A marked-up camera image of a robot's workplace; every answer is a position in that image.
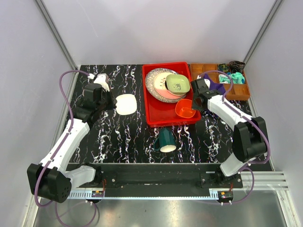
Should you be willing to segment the dark green mug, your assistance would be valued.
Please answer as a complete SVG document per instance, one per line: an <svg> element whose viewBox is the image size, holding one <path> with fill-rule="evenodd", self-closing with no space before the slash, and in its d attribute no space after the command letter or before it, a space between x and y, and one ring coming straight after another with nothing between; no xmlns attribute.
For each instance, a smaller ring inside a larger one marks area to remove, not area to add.
<svg viewBox="0 0 303 227"><path fill-rule="evenodd" d="M171 130L162 128L159 131L159 135L153 144L153 148L155 151L162 153L169 153L174 151L177 146Z"/></svg>

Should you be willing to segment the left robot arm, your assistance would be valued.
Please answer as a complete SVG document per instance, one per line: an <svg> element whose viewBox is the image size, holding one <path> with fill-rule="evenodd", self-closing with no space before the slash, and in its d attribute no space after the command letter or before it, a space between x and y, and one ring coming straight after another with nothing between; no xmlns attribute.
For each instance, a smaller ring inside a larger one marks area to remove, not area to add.
<svg viewBox="0 0 303 227"><path fill-rule="evenodd" d="M30 190L37 206L42 206L38 202L39 197L62 203L75 188L85 183L98 187L102 183L99 167L82 164L67 171L67 165L82 139L100 118L101 112L115 107L116 100L106 82L85 86L83 97L72 110L67 127L52 150L39 164L31 164L27 169Z"/></svg>

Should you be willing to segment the orange white square bowl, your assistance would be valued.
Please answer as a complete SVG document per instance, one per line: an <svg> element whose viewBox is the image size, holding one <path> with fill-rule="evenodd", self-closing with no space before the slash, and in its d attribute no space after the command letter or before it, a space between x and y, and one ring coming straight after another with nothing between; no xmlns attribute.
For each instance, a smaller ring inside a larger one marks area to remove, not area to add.
<svg viewBox="0 0 303 227"><path fill-rule="evenodd" d="M196 110L192 109L192 100L181 99L177 102L175 113L182 118L192 118L196 114Z"/></svg>

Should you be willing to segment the green panda square dish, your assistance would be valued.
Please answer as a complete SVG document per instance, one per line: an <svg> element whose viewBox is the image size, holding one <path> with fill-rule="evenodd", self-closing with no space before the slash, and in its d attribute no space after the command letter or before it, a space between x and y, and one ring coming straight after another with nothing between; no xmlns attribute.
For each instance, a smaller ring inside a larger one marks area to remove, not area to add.
<svg viewBox="0 0 303 227"><path fill-rule="evenodd" d="M165 83L167 89L172 93L187 93L190 90L188 78L181 74L169 74Z"/></svg>

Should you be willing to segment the pink cream round plate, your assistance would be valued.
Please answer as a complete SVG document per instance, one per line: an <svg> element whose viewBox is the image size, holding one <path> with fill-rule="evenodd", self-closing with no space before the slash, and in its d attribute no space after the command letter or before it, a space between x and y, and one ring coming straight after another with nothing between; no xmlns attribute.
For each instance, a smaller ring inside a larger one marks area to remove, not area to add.
<svg viewBox="0 0 303 227"><path fill-rule="evenodd" d="M181 98L182 96L184 96L185 94L173 94L171 93L165 86L165 81L166 81L166 77L168 75L170 75L171 73L169 72L163 72L158 74L153 82L154 88L157 91L157 93L169 100L176 100L178 98Z"/></svg>

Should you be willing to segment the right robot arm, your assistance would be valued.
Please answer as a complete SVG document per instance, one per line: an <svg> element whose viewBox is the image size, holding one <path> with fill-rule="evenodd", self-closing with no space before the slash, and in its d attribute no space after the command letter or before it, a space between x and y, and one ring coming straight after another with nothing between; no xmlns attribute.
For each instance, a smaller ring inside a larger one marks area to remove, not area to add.
<svg viewBox="0 0 303 227"><path fill-rule="evenodd" d="M220 173L215 175L219 187L232 182L232 176L241 172L248 164L257 164L259 156L270 156L266 122L262 117L252 117L234 105L218 90L210 90L205 79L191 82L193 89L192 109L208 110L220 117L232 130L232 153L220 164Z"/></svg>

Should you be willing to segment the white square bowl insert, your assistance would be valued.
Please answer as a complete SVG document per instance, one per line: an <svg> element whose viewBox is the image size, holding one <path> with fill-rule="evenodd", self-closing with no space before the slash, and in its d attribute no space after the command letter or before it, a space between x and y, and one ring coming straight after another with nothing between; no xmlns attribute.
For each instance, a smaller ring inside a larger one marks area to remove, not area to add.
<svg viewBox="0 0 303 227"><path fill-rule="evenodd" d="M129 115L133 114L137 110L137 101L132 94L119 95L116 98L116 112L119 115Z"/></svg>

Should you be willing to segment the speckled grey large plate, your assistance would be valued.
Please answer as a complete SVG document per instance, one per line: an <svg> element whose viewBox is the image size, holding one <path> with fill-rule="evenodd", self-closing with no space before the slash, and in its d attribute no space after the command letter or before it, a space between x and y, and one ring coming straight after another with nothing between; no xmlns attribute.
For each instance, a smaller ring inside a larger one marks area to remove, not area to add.
<svg viewBox="0 0 303 227"><path fill-rule="evenodd" d="M171 74L177 74L175 71L167 69L167 68L156 68L151 70L149 73L147 73L147 76L145 77L145 86L148 90L148 92L157 100L164 102L164 103L177 103L180 99L185 98L187 94L185 94L184 96L182 96L181 98L178 98L176 100L169 100L166 99L162 96L160 96L157 91L154 88L153 82L155 77L163 72L169 72Z"/></svg>

